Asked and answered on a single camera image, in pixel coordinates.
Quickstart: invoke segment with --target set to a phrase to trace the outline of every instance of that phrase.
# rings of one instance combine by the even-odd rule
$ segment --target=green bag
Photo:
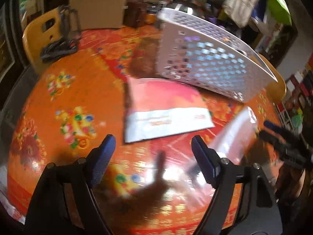
[[[267,6],[278,23],[292,25],[290,12],[285,0],[268,0]]]

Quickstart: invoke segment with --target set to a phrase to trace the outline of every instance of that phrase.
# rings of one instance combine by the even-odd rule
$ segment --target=wooden chair
[[[53,22],[53,26],[45,31],[46,22]],[[23,34],[23,45],[27,58],[32,64],[35,72],[41,76],[51,63],[43,63],[40,58],[41,50],[49,43],[60,39],[61,19],[58,8],[46,12],[40,17],[34,19],[25,28]]]
[[[265,89],[267,92],[267,96],[270,98],[270,101],[277,104],[281,102],[286,95],[286,83],[283,77],[278,73],[278,71],[272,66],[272,64],[261,54],[259,54],[261,59],[266,63],[267,67],[270,68],[274,76],[276,77],[278,82],[269,83]]]

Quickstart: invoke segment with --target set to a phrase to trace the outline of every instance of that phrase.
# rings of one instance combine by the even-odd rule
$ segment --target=screw
[[[53,167],[54,167],[54,163],[48,163],[48,164],[47,164],[47,168],[48,168],[48,169],[51,169],[51,168],[53,168]]]
[[[229,164],[229,159],[228,158],[221,158],[221,162],[223,164]]]
[[[86,162],[86,158],[81,157],[81,158],[79,158],[79,159],[77,160],[77,162],[78,162],[79,164],[84,164],[84,163]]]
[[[254,163],[253,167],[256,168],[256,169],[260,169],[261,168],[261,166],[258,163]]]

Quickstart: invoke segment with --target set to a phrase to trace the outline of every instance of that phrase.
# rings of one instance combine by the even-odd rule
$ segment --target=perforated basket
[[[158,17],[163,21],[156,63],[160,75],[242,102],[277,81],[257,53],[228,31],[170,8]]]

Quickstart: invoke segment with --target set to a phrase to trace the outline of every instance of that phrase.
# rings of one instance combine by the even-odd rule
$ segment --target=round table
[[[190,142],[194,135],[199,134],[209,143],[241,110],[243,104],[199,89],[212,115],[214,128],[123,143],[128,103],[125,76],[154,75],[159,36],[160,32],[152,26],[85,31],[80,51],[55,62],[41,76],[24,105],[8,162],[8,197],[22,214],[27,213],[32,193],[47,163],[64,165],[85,157],[92,148],[99,146],[106,134],[115,136],[116,149],[103,183],[110,185],[111,197],[126,196],[147,182],[143,178],[160,150],[166,153],[167,167],[181,165],[186,161],[183,155],[193,156]],[[259,128],[265,119],[279,124],[264,90],[246,105],[255,112]],[[245,160],[267,163],[275,179],[280,165],[273,148],[259,141],[252,144],[245,152]],[[234,221],[240,190],[241,185],[236,185],[224,227]],[[178,192],[168,190],[161,205],[153,207],[143,220],[129,224],[128,229],[136,235],[192,234],[208,205],[209,200],[198,209],[190,209]]]

